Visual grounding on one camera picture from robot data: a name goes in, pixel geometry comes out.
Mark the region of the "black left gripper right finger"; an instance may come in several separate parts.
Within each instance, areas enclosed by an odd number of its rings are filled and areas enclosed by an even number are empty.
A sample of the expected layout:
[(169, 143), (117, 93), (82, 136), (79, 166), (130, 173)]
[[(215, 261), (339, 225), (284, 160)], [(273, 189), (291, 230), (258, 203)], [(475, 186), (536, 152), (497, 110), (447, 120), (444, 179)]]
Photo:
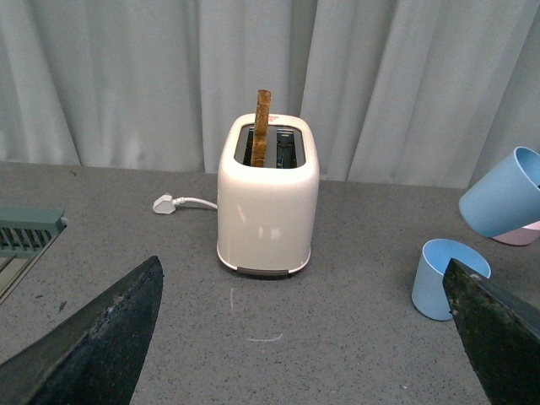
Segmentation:
[(539, 403), (539, 309), (456, 259), (443, 289), (462, 346), (492, 404)]

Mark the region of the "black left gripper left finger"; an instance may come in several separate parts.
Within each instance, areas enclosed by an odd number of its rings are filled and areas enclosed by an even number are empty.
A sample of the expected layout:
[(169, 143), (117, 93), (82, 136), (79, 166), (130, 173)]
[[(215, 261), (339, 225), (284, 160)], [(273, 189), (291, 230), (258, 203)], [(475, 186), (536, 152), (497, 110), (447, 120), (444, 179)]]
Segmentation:
[(159, 314), (152, 256), (1, 365), (3, 404), (128, 404)]

